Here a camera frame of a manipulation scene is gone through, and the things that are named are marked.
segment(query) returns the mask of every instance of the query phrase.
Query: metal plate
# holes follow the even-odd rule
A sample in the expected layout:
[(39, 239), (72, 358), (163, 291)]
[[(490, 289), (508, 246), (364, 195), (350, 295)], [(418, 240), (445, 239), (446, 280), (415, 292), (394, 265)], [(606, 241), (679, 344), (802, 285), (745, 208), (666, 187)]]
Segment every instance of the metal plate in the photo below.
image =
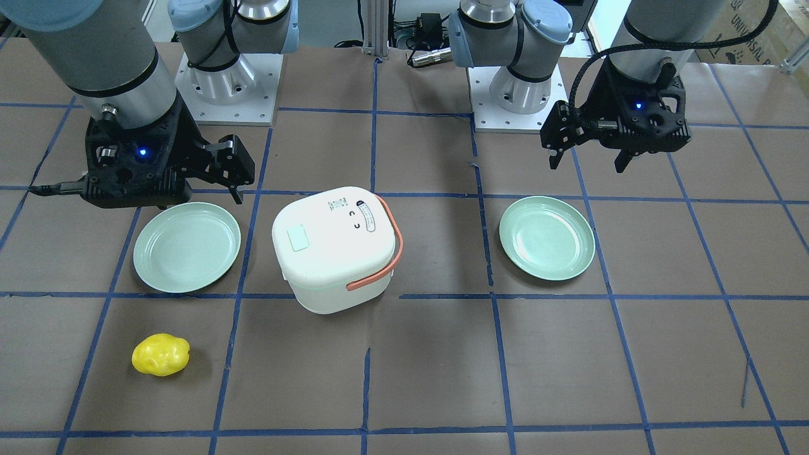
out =
[(188, 81), (188, 57), (183, 54), (175, 83), (188, 109), (200, 125), (262, 125), (272, 126), (275, 101), (284, 56), (278, 53), (244, 54), (256, 70), (258, 92), (238, 104), (211, 104), (199, 96)]
[(538, 113), (515, 114), (494, 103), (489, 94), (489, 85), (499, 66), (469, 68), (469, 94), (472, 97), (472, 110), (475, 113), (475, 131), (490, 133), (532, 133), (538, 134), (550, 109), (558, 100), (567, 100), (565, 85), (561, 81), (559, 66), (551, 76), (551, 96)]

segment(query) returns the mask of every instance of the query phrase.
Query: light green plate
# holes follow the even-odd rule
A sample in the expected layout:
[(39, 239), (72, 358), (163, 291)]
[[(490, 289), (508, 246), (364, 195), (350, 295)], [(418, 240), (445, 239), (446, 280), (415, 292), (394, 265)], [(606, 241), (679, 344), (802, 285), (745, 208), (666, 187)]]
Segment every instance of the light green plate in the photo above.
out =
[(500, 242), (514, 264), (542, 279), (571, 279), (593, 261), (595, 238), (578, 210), (559, 199), (531, 196), (500, 219)]

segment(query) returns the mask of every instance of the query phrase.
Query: box handle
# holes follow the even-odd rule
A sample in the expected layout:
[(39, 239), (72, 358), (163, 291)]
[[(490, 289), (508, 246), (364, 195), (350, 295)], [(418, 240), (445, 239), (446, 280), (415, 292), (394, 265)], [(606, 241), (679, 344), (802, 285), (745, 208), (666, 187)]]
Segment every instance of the box handle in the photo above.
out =
[(394, 256), (393, 259), (390, 261), (390, 263), (387, 266), (385, 266), (385, 268), (383, 268), (382, 270), (376, 272), (375, 274), (368, 275), (363, 279), (358, 279), (357, 281), (352, 281), (351, 283), (346, 284), (345, 288), (348, 289), (349, 291), (359, 289), (360, 287), (366, 286), (371, 283), (376, 283), (377, 281), (382, 279), (382, 277), (391, 273), (393, 268), (396, 267), (396, 264), (398, 264), (399, 260), (402, 258), (402, 247), (405, 245), (405, 241), (402, 238), (401, 231), (399, 231), (399, 226), (396, 224), (396, 220), (393, 219), (391, 208), (388, 207), (388, 204), (385, 202), (385, 200), (380, 198), (379, 196), (376, 196), (376, 198), (379, 199), (380, 202), (382, 202), (382, 207), (384, 207), (385, 212), (388, 213), (388, 218), (391, 220), (391, 224), (393, 225), (393, 232), (396, 234), (396, 240), (399, 242), (399, 251), (396, 252), (396, 256)]

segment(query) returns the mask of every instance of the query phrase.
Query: white plate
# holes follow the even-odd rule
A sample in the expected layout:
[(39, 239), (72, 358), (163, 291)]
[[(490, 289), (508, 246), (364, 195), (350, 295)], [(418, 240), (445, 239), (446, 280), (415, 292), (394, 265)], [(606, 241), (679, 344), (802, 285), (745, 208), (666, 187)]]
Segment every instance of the white plate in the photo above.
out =
[(239, 254), (233, 215), (208, 202), (188, 202), (155, 216), (135, 241), (135, 270), (163, 292), (191, 292), (218, 280)]

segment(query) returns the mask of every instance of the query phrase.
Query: white container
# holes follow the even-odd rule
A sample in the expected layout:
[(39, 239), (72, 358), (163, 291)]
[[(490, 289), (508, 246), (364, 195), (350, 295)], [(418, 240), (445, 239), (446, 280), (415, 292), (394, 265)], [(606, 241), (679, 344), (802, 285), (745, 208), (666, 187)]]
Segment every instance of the white container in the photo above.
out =
[(273, 222), (273, 245), (295, 298), (318, 314), (381, 294), (402, 253), (401, 233), (388, 204), (354, 186), (284, 207)]

